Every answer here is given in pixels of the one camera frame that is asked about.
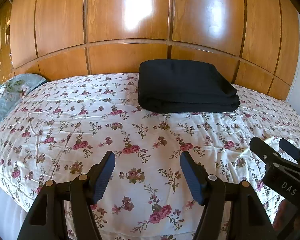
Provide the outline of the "person's right hand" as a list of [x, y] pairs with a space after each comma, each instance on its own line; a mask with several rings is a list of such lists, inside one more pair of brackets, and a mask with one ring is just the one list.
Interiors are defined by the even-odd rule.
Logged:
[[[285, 220], [288, 218], [288, 208], [290, 202], [284, 199], [278, 207], [274, 222], [273, 228], [275, 231], [279, 231], [284, 226]], [[300, 230], [300, 215], [294, 219], [294, 230]]]

